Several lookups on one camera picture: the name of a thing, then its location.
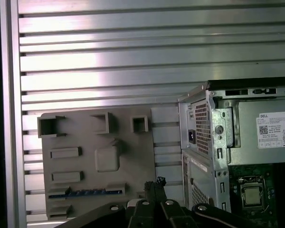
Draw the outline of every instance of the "gray plastic panel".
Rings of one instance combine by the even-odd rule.
[[[66,135],[42,138],[48,218],[61,218],[51,211],[57,207],[72,206],[67,215],[71,218],[112,201],[135,199],[138,192],[143,192],[146,181],[155,180],[150,107],[48,113],[40,119],[51,119],[53,115],[64,117],[56,122],[55,130]],[[136,117],[143,117],[144,129],[148,131],[131,131],[131,123]],[[167,177],[167,181],[181,180],[180,166],[172,176],[166,172],[166,167],[158,169],[161,170],[159,175]],[[65,194],[55,190],[68,187],[70,190],[65,190]],[[79,190],[98,192],[73,194]]]

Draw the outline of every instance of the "perforated metal panel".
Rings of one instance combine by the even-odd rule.
[[[193,205],[197,205],[199,203],[208,203],[208,197],[198,188],[195,183],[192,184],[192,202]]]
[[[211,141],[209,111],[206,103],[195,107],[196,138],[199,152],[208,155],[208,143]]]

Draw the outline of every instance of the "screw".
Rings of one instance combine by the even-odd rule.
[[[198,210],[205,211],[207,208],[203,205],[198,206]]]
[[[167,201],[166,201],[166,204],[167,204],[167,205],[172,205],[172,204],[173,204],[173,201],[172,201],[172,200],[167,200]]]
[[[111,210],[118,210],[119,208],[118,208],[118,206],[112,206],[110,209]]]
[[[223,126],[219,125],[219,126],[216,126],[216,127],[215,127],[215,132],[216,132],[216,134],[222,134],[223,131],[224,131]]]

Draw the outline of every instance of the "motherboard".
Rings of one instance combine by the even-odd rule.
[[[277,228],[273,165],[230,166],[229,173],[232,213]]]

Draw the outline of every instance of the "barcode label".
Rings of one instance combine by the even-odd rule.
[[[259,126],[260,134],[268,134],[268,126]]]

